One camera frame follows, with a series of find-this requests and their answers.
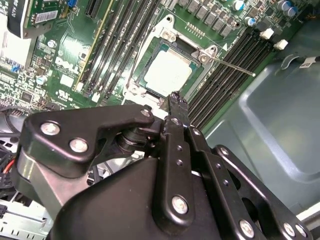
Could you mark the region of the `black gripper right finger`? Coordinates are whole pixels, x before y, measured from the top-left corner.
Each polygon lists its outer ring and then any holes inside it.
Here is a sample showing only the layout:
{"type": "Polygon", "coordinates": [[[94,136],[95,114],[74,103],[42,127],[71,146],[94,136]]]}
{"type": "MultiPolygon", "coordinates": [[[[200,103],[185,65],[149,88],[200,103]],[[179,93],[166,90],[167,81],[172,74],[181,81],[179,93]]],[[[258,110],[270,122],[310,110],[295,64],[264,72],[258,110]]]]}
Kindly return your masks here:
{"type": "Polygon", "coordinates": [[[294,213],[226,146],[209,147],[187,125],[192,169],[201,174],[223,240],[311,240],[294,213]]]}

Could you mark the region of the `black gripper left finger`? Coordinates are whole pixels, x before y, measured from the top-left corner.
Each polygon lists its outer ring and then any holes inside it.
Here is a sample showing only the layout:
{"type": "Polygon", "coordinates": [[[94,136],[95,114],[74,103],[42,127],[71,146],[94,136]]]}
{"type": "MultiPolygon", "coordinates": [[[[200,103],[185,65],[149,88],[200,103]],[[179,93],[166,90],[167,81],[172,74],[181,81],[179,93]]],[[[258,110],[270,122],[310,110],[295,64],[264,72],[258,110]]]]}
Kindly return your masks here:
{"type": "Polygon", "coordinates": [[[187,229],[195,219],[188,104],[170,94],[164,118],[125,104],[39,112],[23,123],[15,187],[55,221],[75,195],[142,160],[157,159],[152,217],[161,229],[187,229]]]}

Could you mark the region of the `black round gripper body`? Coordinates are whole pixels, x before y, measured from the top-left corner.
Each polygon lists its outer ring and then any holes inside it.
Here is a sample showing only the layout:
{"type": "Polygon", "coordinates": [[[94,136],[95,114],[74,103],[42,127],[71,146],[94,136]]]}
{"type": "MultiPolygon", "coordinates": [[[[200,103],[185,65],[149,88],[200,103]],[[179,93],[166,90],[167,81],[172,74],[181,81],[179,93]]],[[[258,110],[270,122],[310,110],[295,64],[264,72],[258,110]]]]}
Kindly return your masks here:
{"type": "Polygon", "coordinates": [[[158,160],[140,160],[72,197],[59,211],[51,240],[239,240],[238,227],[215,214],[201,177],[192,177],[195,219],[170,235],[152,210],[158,160]]]}

